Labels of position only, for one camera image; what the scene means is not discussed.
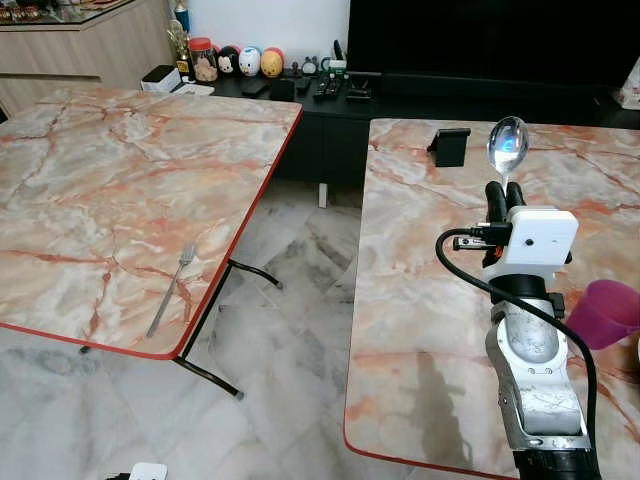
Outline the silver metal spoon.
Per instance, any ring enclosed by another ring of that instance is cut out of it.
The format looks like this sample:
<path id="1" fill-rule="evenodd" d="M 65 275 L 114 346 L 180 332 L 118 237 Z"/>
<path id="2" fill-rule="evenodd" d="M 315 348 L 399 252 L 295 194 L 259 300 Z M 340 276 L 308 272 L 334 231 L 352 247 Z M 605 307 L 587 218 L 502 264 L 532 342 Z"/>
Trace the silver metal spoon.
<path id="1" fill-rule="evenodd" d="M 486 159 L 506 187 L 513 172 L 529 152 L 529 128 L 518 116 L 504 116 L 495 123 L 486 142 Z"/>

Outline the small black stand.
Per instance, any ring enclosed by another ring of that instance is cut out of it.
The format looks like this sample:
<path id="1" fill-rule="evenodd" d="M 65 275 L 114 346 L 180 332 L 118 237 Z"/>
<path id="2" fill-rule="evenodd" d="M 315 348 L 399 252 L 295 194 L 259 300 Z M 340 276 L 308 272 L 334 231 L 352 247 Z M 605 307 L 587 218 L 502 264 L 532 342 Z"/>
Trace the small black stand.
<path id="1" fill-rule="evenodd" d="M 470 128 L 436 129 L 428 151 L 436 168 L 453 168 L 465 165 Z"/>

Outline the marble table red edge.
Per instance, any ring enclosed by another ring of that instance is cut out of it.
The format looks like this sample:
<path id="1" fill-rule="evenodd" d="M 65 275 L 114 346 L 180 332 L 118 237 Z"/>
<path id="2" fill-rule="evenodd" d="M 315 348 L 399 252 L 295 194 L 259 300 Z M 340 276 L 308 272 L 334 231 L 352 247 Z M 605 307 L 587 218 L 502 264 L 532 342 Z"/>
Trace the marble table red edge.
<path id="1" fill-rule="evenodd" d="M 436 237 L 485 218 L 492 123 L 468 124 L 462 166 L 430 155 L 443 120 L 375 119 L 367 138 L 355 316 L 344 407 L 352 451 L 444 475 L 513 480 L 517 468 L 485 352 L 490 301 L 440 265 Z M 513 178 L 532 205 L 579 219 L 554 291 L 573 308 L 591 282 L 639 284 L 640 134 L 532 124 Z"/>

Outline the purple plastic cup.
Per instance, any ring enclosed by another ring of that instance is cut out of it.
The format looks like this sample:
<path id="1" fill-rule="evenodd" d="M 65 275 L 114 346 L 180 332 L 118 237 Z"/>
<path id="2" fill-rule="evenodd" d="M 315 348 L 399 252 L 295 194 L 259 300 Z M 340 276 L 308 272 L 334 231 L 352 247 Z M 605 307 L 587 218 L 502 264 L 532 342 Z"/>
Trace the purple plastic cup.
<path id="1" fill-rule="evenodd" d="M 611 347 L 640 328 L 640 293 L 616 280 L 595 280 L 585 289 L 566 325 L 590 349 Z"/>

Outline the white pink plastic bag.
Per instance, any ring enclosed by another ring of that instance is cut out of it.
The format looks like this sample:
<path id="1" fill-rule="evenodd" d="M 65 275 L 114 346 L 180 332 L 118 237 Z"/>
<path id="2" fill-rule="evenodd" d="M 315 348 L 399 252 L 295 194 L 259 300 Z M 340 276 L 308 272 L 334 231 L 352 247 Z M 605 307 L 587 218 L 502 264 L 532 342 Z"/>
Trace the white pink plastic bag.
<path id="1" fill-rule="evenodd" d="M 637 61 L 631 72 L 628 73 L 626 81 L 621 84 L 618 90 L 614 91 L 614 100 L 623 109 L 640 109 L 640 74 Z"/>

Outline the black television screen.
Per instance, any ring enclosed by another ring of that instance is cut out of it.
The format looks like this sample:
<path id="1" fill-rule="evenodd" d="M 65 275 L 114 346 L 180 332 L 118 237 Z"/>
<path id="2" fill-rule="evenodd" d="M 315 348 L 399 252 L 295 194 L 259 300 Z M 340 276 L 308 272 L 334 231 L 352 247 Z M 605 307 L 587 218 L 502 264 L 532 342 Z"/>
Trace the black television screen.
<path id="1" fill-rule="evenodd" d="M 623 0 L 349 0 L 358 72 L 612 84 L 640 55 Z"/>

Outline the yellow red egg figure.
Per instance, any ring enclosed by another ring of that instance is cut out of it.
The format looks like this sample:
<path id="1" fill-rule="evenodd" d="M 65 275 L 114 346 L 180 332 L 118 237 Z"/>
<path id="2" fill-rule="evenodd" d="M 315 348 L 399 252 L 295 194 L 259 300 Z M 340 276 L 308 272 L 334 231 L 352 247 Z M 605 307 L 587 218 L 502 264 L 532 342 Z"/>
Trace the yellow red egg figure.
<path id="1" fill-rule="evenodd" d="M 284 54 L 278 47 L 266 47 L 260 58 L 262 76 L 275 79 L 282 76 L 284 70 Z"/>

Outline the flat black case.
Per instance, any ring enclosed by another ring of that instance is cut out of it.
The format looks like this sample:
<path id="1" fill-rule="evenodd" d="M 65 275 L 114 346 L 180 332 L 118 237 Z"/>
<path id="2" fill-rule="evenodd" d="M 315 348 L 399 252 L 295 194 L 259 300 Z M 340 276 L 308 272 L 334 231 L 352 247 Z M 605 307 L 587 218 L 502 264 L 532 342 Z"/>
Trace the flat black case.
<path id="1" fill-rule="evenodd" d="M 244 99 L 259 99 L 270 90 L 270 83 L 269 79 L 264 78 L 242 78 L 239 81 L 239 92 Z"/>

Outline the white blue egg figure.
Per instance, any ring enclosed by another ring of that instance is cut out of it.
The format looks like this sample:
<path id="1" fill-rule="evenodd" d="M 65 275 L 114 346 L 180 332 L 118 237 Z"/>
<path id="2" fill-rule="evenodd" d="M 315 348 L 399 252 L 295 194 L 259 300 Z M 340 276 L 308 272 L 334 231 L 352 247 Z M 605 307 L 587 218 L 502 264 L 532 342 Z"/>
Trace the white blue egg figure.
<path id="1" fill-rule="evenodd" d="M 239 50 L 237 69 L 243 77 L 256 77 L 261 70 L 262 50 L 260 47 L 246 46 Z"/>

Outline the black mouse egg figure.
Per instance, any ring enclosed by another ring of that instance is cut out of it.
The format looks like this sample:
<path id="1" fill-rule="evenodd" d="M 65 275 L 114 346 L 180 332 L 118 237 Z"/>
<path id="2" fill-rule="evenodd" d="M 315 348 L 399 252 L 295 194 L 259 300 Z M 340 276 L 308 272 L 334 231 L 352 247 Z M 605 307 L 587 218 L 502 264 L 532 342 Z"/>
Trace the black mouse egg figure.
<path id="1" fill-rule="evenodd" d="M 221 47 L 216 55 L 216 65 L 218 65 L 220 77 L 234 77 L 241 73 L 239 70 L 239 55 L 241 49 L 234 45 Z"/>

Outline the red lid snack jar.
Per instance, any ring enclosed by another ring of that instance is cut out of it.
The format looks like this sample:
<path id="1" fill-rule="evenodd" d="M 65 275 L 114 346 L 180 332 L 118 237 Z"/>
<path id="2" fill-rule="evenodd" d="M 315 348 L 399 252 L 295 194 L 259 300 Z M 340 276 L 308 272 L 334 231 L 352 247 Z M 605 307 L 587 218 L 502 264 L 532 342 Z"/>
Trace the red lid snack jar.
<path id="1" fill-rule="evenodd" d="M 219 77 L 218 49 L 210 38 L 189 38 L 188 50 L 191 56 L 191 73 L 195 81 L 202 84 L 215 82 Z"/>

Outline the silver metal fork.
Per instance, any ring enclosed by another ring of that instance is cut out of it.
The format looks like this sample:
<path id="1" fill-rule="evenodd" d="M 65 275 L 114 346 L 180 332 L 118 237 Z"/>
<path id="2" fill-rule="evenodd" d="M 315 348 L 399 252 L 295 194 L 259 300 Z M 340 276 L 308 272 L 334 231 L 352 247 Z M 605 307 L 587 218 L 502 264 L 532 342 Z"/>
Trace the silver metal fork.
<path id="1" fill-rule="evenodd" d="M 195 260 L 196 251 L 196 243 L 189 242 L 184 246 L 183 251 L 180 252 L 178 268 L 175 269 L 168 288 L 166 288 L 164 297 L 161 298 L 161 302 L 159 307 L 157 307 L 154 319 L 152 319 L 150 325 L 148 325 L 147 332 L 145 333 L 146 338 L 154 337 L 157 328 L 159 328 L 160 321 L 164 319 L 166 308 L 168 308 L 169 303 L 172 302 L 172 297 L 174 296 L 175 291 L 177 291 L 180 274 L 182 274 L 183 270 L 186 269 L 187 266 L 191 265 L 193 260 Z"/>

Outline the gold trophy figure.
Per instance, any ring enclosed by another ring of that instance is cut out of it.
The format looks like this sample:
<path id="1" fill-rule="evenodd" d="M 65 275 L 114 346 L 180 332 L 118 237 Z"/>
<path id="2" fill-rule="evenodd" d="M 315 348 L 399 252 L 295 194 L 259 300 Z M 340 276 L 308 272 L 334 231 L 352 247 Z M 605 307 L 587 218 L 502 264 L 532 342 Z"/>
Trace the gold trophy figure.
<path id="1" fill-rule="evenodd" d="M 192 82 L 191 55 L 189 55 L 189 40 L 186 29 L 183 28 L 179 20 L 170 19 L 166 33 L 168 33 L 170 46 L 173 49 L 174 65 L 178 70 L 180 79 L 183 82 Z"/>

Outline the white black box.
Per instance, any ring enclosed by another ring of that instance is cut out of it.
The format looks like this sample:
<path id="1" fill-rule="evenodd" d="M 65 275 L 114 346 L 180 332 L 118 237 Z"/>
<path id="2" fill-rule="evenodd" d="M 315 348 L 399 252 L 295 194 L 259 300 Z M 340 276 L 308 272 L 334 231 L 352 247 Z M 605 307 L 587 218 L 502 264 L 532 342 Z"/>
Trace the white black box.
<path id="1" fill-rule="evenodd" d="M 145 92 L 170 93 L 186 83 L 175 65 L 157 65 L 140 79 L 140 88 Z"/>

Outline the marble folding table black legs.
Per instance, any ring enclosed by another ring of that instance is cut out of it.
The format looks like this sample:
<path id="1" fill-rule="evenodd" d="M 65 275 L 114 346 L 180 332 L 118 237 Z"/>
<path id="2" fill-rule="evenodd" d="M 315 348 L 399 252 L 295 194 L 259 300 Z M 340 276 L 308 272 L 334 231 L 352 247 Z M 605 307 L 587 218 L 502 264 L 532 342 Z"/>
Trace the marble folding table black legs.
<path id="1" fill-rule="evenodd" d="M 69 87 L 0 123 L 0 326 L 192 364 L 239 239 L 300 122 L 297 102 Z M 180 274 L 146 338 L 180 252 Z"/>

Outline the light wooden cabinet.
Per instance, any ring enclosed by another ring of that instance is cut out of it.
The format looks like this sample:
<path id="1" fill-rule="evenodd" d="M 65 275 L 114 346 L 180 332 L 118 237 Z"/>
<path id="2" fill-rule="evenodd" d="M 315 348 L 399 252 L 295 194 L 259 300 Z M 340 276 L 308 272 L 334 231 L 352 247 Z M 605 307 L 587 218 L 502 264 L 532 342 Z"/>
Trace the light wooden cabinet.
<path id="1" fill-rule="evenodd" d="M 14 22 L 0 0 L 0 120 L 61 87 L 88 84 L 137 90 L 143 76 L 172 63 L 168 0 L 120 0 L 76 19 L 42 14 Z"/>

